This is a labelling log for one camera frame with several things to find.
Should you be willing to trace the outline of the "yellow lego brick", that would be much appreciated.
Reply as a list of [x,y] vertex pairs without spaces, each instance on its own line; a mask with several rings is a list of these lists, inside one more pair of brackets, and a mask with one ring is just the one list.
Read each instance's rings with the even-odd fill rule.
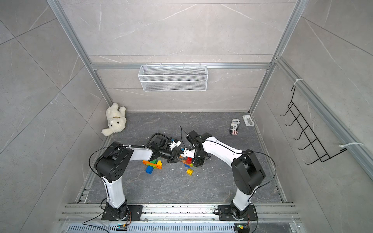
[[187,172],[188,175],[191,176],[191,175],[193,174],[194,171],[193,171],[192,169],[188,169],[186,172]]
[[157,161],[156,168],[160,169],[160,170],[163,168],[163,164],[162,164],[161,160]]

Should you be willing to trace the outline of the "orange 2x4 lego plate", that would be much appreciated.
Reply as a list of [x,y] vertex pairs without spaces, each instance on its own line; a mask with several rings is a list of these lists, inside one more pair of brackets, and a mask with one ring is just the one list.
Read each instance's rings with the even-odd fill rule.
[[154,167],[155,169],[157,169],[157,168],[156,168],[156,164],[152,164],[152,163],[150,163],[150,161],[145,161],[145,160],[143,160],[142,162],[143,162],[144,165],[152,166],[152,167]]

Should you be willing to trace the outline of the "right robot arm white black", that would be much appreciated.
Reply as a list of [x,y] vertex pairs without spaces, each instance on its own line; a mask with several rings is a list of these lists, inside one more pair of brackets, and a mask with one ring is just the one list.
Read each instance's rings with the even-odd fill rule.
[[235,149],[209,133],[199,135],[191,131],[186,135],[195,150],[194,158],[191,160],[194,165],[203,166],[205,158],[213,155],[231,167],[237,191],[231,201],[230,212],[235,219],[245,218],[252,205],[251,198],[255,191],[270,183],[262,183],[266,174],[256,156],[258,152]]

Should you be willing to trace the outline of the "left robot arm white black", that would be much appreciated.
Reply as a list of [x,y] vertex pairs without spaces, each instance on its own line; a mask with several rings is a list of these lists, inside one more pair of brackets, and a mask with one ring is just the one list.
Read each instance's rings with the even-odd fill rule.
[[184,144],[178,140],[156,133],[142,146],[124,145],[113,142],[103,148],[105,151],[90,167],[102,180],[106,198],[101,220],[107,221],[138,221],[141,218],[143,206],[129,205],[122,188],[122,177],[130,161],[151,162],[164,158],[168,163],[177,163],[186,151]]

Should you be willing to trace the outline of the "flag pattern can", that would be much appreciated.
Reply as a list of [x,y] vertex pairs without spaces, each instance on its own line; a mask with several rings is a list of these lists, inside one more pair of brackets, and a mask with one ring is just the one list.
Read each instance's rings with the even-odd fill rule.
[[238,135],[240,123],[241,123],[241,121],[237,118],[235,118],[231,121],[231,126],[230,126],[230,131],[229,131],[231,135],[233,135],[233,136]]

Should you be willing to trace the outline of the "small white box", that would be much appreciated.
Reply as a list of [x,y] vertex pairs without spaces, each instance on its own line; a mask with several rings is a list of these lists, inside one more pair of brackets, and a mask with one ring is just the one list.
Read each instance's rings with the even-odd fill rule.
[[252,117],[250,115],[244,115],[242,116],[243,121],[247,127],[251,127],[255,125],[255,122],[253,121]]

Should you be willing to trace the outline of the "white teddy bear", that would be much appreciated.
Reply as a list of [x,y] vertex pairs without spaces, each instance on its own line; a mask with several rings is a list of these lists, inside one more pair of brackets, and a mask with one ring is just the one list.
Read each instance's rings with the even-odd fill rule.
[[110,136],[125,129],[127,119],[125,117],[126,108],[124,106],[119,107],[117,103],[113,103],[106,110],[105,114],[108,121],[108,128],[102,129],[104,136]]

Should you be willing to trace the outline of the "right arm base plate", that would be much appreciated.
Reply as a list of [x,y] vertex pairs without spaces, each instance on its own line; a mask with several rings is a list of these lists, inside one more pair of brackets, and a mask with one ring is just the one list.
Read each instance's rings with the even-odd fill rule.
[[257,211],[253,204],[249,204],[243,211],[233,205],[218,205],[214,214],[219,216],[220,221],[258,220]]

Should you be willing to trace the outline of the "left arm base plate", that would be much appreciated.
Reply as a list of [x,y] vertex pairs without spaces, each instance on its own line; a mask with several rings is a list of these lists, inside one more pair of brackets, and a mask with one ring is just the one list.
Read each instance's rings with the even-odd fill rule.
[[132,221],[140,221],[142,210],[142,205],[126,205],[118,209],[108,205],[104,210],[102,220],[125,221],[130,220],[131,217]]

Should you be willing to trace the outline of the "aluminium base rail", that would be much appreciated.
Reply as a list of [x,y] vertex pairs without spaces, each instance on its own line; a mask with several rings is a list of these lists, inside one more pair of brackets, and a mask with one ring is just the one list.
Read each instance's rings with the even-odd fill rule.
[[258,220],[220,221],[214,210],[222,203],[153,203],[142,205],[140,221],[101,220],[99,204],[66,204],[57,215],[60,233],[304,233],[290,203],[254,204]]

